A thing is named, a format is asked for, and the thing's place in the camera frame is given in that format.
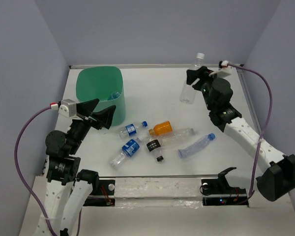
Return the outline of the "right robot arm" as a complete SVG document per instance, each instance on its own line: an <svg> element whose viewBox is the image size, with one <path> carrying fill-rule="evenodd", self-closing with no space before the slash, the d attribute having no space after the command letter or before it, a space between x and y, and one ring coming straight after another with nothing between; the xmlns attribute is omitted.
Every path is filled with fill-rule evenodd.
<svg viewBox="0 0 295 236"><path fill-rule="evenodd" d="M295 155L286 155L264 139L272 112L273 97L269 94L269 109L262 130L257 133L242 114L230 103L233 95L230 83L225 79L232 68L239 66L221 61L216 71L202 66L186 71L186 83L203 95L213 125L232 138L254 160L248 196L254 190L268 201L274 202L295 189Z"/></svg>

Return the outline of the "small blue label bottle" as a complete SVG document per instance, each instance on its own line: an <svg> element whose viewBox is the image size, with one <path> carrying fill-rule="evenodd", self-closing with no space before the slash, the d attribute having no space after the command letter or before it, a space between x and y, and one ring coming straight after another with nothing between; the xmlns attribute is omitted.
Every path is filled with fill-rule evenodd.
<svg viewBox="0 0 295 236"><path fill-rule="evenodd" d="M147 126L148 123L146 121L130 123L119 129L118 136L124 140L130 137L142 135Z"/></svg>

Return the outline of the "blue cap crushed bottle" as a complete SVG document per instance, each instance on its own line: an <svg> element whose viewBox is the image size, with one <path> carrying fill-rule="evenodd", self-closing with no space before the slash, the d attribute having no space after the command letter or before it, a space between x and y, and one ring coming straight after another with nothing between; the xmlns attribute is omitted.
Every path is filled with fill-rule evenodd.
<svg viewBox="0 0 295 236"><path fill-rule="evenodd" d="M194 154L200 152L201 150L205 149L212 141L214 141L216 138L215 134L210 133L206 136L203 136L199 140L197 140L194 144L184 148L184 149L179 149L178 155L181 159L186 159Z"/></svg>

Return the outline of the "blue label bottle white cap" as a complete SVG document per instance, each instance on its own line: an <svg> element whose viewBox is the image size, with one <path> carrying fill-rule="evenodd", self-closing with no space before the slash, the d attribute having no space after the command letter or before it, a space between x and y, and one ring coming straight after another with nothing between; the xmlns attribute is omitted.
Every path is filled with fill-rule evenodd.
<svg viewBox="0 0 295 236"><path fill-rule="evenodd" d="M118 169L119 167L121 167L124 163L126 163L129 159L136 155L142 145L142 142L143 138L141 137L130 139L121 147L118 153L111 158L109 162L110 165L114 169Z"/></svg>

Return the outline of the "black label bottle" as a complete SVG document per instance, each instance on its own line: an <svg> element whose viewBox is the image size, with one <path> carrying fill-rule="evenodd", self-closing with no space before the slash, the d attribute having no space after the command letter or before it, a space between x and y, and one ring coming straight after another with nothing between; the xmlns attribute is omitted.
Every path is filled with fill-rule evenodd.
<svg viewBox="0 0 295 236"><path fill-rule="evenodd" d="M163 162L163 148L161 146L161 143L158 139L148 137L147 143L146 143L147 149L151 156L157 161L157 162Z"/></svg>

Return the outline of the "orange juice bottle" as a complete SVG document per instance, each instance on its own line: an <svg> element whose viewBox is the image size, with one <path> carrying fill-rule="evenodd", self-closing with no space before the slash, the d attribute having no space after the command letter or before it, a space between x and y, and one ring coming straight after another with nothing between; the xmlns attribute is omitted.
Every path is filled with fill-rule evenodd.
<svg viewBox="0 0 295 236"><path fill-rule="evenodd" d="M163 134L167 134L173 131L171 123L169 121L165 121L163 123L157 124L154 128L150 129L148 132L152 136L159 136Z"/></svg>

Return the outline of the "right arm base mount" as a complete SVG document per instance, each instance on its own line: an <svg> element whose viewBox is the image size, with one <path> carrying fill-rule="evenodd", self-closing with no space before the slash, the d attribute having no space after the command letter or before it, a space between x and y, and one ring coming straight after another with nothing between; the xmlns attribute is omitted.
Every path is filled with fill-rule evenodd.
<svg viewBox="0 0 295 236"><path fill-rule="evenodd" d="M201 179L199 188L204 206L249 206L250 180L228 167L214 177Z"/></svg>

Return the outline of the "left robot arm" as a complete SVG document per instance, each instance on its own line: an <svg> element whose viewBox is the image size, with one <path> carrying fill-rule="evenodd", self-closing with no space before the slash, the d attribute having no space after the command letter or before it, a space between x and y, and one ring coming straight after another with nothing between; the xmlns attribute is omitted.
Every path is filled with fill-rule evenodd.
<svg viewBox="0 0 295 236"><path fill-rule="evenodd" d="M98 103L99 99L82 103L65 99L49 105L51 110L70 118L71 125L66 132L51 131L45 139L46 193L36 236L70 236L87 197L98 191L98 172L79 170L81 158L75 156L91 128L109 129L112 125L116 106L96 112Z"/></svg>

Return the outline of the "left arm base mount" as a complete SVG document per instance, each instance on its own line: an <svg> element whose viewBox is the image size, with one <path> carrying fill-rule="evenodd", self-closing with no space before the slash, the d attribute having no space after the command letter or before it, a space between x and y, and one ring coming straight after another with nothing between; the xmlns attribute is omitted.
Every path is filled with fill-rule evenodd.
<svg viewBox="0 0 295 236"><path fill-rule="evenodd" d="M87 197L84 207L114 207L115 180L100 179L98 187Z"/></svg>

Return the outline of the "long clear crushed bottle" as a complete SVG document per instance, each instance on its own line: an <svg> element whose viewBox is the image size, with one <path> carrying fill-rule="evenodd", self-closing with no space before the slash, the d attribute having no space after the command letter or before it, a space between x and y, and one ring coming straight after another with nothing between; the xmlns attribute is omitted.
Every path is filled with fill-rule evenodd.
<svg viewBox="0 0 295 236"><path fill-rule="evenodd" d="M185 143L198 134L194 128L183 128L168 134L160 135L158 140L163 146L173 146Z"/></svg>

